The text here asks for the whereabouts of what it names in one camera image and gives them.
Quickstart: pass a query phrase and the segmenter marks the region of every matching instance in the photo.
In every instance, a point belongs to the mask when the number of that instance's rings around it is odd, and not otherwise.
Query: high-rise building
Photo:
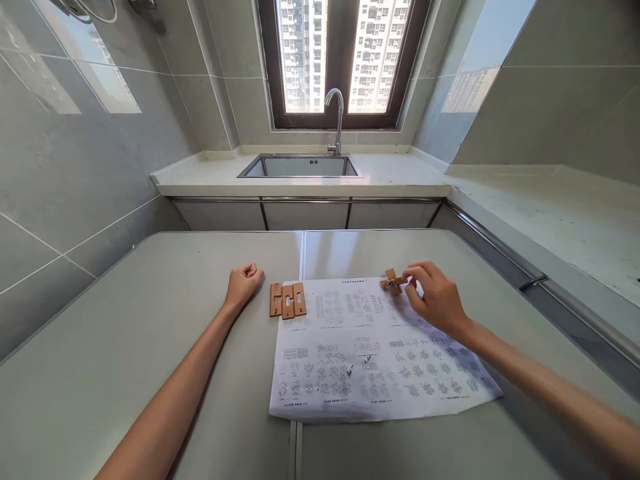
[[[410,6],[411,0],[360,0],[348,112],[387,110]],[[288,113],[324,112],[327,8],[328,0],[277,3]]]

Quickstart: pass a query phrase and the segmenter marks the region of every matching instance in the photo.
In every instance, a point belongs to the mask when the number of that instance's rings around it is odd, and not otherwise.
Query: forearm
[[[166,478],[239,310],[223,306],[131,426],[96,480]]]
[[[459,341],[512,384],[566,418],[612,460],[640,473],[640,430],[477,322]]]

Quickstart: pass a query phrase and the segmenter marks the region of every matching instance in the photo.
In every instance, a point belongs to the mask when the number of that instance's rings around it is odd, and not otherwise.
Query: brown window frame
[[[274,127],[277,129],[334,129],[338,122],[336,101],[332,101],[331,105],[325,108],[324,113],[286,113],[276,1],[280,0],[258,0]],[[396,128],[430,4],[430,0],[413,0],[409,8],[405,26],[407,31],[400,44],[394,80],[391,85],[381,85],[381,88],[391,89],[386,113],[348,113],[360,2],[359,0],[328,1],[325,93],[332,88],[338,88],[342,92],[345,100],[343,129]],[[345,48],[345,45],[353,45],[353,49]]]

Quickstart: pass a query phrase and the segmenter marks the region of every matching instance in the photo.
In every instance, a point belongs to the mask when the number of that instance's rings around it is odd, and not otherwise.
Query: hand
[[[255,263],[248,263],[231,270],[225,305],[238,310],[244,307],[247,300],[258,288],[262,275],[264,275],[264,270],[258,269]]]
[[[402,278],[411,277],[405,292],[413,310],[446,334],[458,340],[470,330],[472,321],[464,309],[456,284],[446,278],[433,262],[420,261],[410,264]],[[420,282],[425,294],[422,298],[415,289]]]

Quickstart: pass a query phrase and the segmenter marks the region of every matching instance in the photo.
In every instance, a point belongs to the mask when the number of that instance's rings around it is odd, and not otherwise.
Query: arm
[[[133,423],[96,480],[166,478],[227,333],[263,273],[254,263],[231,271],[224,305]]]
[[[412,263],[403,272],[403,278],[409,277],[405,291],[416,313],[488,361],[527,395],[566,418],[616,465],[640,474],[640,429],[468,318],[455,283],[432,262]],[[416,292],[416,280],[425,292],[423,298]]]

